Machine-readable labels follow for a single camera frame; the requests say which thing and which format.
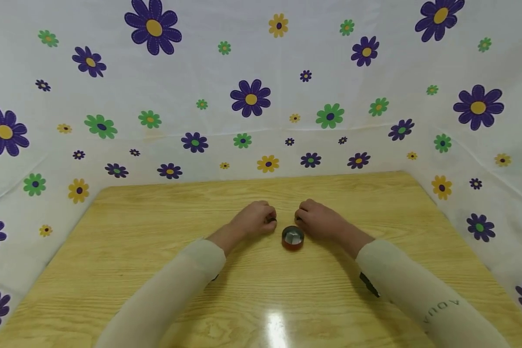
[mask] table top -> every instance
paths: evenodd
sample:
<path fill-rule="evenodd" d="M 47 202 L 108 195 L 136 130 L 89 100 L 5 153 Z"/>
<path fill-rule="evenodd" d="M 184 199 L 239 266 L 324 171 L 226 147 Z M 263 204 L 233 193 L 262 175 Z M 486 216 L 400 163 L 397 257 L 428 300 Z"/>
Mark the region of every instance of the table top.
<path fill-rule="evenodd" d="M 282 247 L 283 228 L 307 198 L 398 245 L 522 347 L 516 305 L 419 184 L 391 172 L 107 188 L 0 332 L 0 348 L 92 347 L 179 250 L 261 199 L 277 210 L 275 234 L 235 249 L 160 347 L 432 347 L 366 289 L 341 250 L 309 238 L 299 251 Z"/>

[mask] sleeve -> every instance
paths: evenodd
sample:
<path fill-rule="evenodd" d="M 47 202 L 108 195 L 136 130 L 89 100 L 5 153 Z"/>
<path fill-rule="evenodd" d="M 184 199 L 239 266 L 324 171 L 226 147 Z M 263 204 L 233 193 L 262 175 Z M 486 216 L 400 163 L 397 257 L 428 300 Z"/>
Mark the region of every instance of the sleeve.
<path fill-rule="evenodd" d="M 157 348 L 170 323 L 217 277 L 225 261 L 214 243 L 192 242 L 126 301 L 95 347 Z"/>
<path fill-rule="evenodd" d="M 437 347 L 510 347 L 455 290 L 393 244 L 373 241 L 360 250 L 356 261 L 372 285 L 414 320 Z"/>

